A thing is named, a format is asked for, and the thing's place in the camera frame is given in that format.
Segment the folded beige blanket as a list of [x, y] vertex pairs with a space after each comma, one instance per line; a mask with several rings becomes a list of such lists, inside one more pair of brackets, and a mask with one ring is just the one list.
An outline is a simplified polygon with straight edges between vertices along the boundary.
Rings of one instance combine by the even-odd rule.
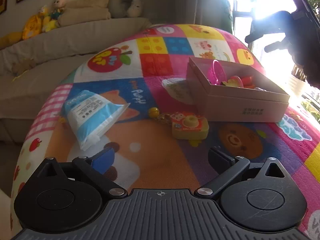
[[108, 6], [109, 0], [72, 0], [66, 3], [64, 11], [57, 19], [60, 27], [79, 23], [109, 20], [111, 13]]

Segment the pink yellow cup toy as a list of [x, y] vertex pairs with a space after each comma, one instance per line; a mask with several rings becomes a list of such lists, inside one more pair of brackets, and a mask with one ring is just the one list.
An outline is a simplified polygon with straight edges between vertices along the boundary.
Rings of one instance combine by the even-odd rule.
[[244, 88], [242, 80], [238, 76], [231, 76], [231, 78], [228, 79], [227, 81], [222, 81], [221, 85], [229, 86], [229, 87]]

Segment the colourful cartoon play mat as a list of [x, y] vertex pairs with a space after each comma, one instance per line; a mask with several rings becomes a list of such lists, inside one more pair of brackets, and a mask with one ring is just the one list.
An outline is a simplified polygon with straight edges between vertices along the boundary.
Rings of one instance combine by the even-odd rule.
[[[162, 87], [164, 79], [185, 79], [192, 56], [263, 70], [236, 37], [201, 25], [150, 28], [92, 55], [42, 105], [22, 146], [11, 197], [17, 196], [44, 158], [65, 162], [105, 147], [115, 151], [107, 178], [127, 190], [196, 189], [216, 176], [207, 160], [209, 148], [215, 146], [256, 162], [278, 158], [308, 203], [301, 230], [319, 239], [319, 124], [302, 106], [291, 103], [278, 123], [213, 122], [207, 139], [194, 142], [176, 140], [168, 125], [149, 118], [151, 107], [169, 114], [196, 110], [194, 104], [177, 101]], [[86, 151], [80, 150], [62, 116], [63, 103], [83, 90], [129, 104], [118, 122]]]

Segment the toy camera keychain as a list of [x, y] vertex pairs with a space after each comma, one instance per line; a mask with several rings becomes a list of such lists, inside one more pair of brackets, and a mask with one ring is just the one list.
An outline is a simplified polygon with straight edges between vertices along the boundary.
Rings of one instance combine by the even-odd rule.
[[208, 120], [191, 112], [161, 114], [157, 120], [171, 126], [171, 133], [178, 140], [204, 140], [209, 133]]

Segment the cartoon boy doll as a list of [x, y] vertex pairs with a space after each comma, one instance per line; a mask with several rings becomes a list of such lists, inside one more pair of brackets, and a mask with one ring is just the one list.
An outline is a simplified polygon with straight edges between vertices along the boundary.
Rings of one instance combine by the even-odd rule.
[[42, 22], [42, 32], [47, 33], [53, 29], [58, 28], [58, 18], [63, 14], [65, 10], [65, 5], [67, 0], [55, 0], [53, 3], [53, 8], [50, 13], [48, 13], [43, 18]]

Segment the blue white tissue pack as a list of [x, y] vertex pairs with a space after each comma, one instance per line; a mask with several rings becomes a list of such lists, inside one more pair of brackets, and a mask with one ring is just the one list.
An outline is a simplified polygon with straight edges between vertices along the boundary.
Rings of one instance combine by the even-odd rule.
[[128, 107], [128, 103], [112, 103], [99, 94], [83, 90], [63, 103], [62, 116], [67, 119], [80, 149], [85, 151], [100, 141]]

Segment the green hanging towel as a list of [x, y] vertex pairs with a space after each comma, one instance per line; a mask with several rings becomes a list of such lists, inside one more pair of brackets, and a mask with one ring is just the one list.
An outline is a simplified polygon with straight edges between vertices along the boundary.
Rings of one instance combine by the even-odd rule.
[[233, 16], [231, 5], [228, 0], [222, 0], [222, 17], [221, 17], [222, 29], [224, 31], [233, 33]]

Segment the pink plastic basket toy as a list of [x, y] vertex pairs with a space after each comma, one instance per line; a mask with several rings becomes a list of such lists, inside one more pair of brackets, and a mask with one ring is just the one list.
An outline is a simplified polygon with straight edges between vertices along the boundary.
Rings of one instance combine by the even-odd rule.
[[212, 85], [221, 85], [227, 81], [225, 71], [218, 60], [214, 60], [207, 71], [207, 78]]

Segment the clear plastic wrapper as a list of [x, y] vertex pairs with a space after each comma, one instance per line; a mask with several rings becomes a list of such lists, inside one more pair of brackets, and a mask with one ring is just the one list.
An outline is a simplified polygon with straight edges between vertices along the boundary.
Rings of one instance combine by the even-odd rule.
[[186, 105], [193, 105], [194, 101], [188, 87], [186, 79], [183, 78], [168, 78], [162, 80], [162, 87], [168, 94], [177, 101]]

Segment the yellow plush toy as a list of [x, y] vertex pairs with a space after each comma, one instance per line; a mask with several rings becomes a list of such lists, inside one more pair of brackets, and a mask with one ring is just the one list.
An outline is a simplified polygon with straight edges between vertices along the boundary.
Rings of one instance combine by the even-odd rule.
[[31, 16], [22, 31], [12, 32], [1, 37], [1, 49], [7, 48], [42, 33], [43, 20], [48, 16], [48, 7], [44, 5], [36, 15]]

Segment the beige sofa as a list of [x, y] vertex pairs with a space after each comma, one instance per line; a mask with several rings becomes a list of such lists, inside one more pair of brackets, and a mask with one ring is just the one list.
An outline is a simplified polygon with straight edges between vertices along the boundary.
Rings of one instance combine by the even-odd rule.
[[[1, 50], [1, 140], [24, 142], [51, 92], [92, 55], [151, 26], [147, 18], [92, 21], [57, 28]], [[14, 63], [35, 68], [15, 81]]]

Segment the grey neck pillow plush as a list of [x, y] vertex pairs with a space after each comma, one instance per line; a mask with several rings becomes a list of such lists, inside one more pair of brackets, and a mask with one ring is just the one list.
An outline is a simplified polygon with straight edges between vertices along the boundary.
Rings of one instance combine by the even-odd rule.
[[107, 8], [112, 18], [136, 18], [143, 13], [141, 0], [109, 0]]

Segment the small brown plush toy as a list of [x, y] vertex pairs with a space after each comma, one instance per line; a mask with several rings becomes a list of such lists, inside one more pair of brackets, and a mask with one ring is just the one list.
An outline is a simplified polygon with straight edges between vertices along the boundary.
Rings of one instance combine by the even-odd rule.
[[24, 59], [22, 62], [14, 63], [11, 69], [14, 75], [13, 81], [15, 81], [25, 72], [35, 68], [35, 66], [36, 66], [36, 63], [33, 59]]

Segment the pink cardboard box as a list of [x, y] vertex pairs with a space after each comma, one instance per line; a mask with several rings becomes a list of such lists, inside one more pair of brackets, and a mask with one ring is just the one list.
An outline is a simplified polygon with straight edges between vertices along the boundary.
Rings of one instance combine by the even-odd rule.
[[214, 84], [209, 71], [216, 60], [190, 57], [186, 80], [198, 112], [208, 121], [279, 122], [289, 105], [289, 94], [255, 68], [219, 61], [227, 78], [252, 77], [255, 88]]

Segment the red round lid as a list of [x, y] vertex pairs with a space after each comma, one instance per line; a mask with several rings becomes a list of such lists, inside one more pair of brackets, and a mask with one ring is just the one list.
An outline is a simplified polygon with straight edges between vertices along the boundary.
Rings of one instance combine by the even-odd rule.
[[244, 76], [240, 78], [244, 88], [255, 89], [256, 85], [254, 84], [253, 76]]

